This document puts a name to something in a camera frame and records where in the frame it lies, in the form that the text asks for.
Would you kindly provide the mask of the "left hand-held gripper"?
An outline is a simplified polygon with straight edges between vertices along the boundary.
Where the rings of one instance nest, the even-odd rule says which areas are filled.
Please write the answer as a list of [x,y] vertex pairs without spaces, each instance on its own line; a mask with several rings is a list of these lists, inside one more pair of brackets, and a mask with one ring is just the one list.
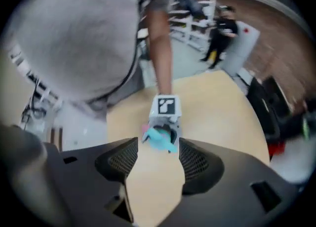
[[148,125],[152,128],[168,125],[171,144],[176,145],[182,132],[181,116],[181,101],[178,95],[156,95],[149,112]]

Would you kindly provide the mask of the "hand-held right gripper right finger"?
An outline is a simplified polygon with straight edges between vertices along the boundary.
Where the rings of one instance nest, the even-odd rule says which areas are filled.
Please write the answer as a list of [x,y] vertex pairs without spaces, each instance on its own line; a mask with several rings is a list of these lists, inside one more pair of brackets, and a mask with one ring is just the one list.
[[179,141],[182,197],[163,227],[266,227],[298,189],[257,158],[206,142]]

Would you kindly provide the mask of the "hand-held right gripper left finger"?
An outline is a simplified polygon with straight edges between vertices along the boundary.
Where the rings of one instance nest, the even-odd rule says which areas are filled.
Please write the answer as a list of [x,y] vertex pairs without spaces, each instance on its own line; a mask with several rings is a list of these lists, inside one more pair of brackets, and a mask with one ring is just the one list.
[[130,227],[126,180],[138,157],[138,139],[59,152],[45,144],[48,173],[74,227]]

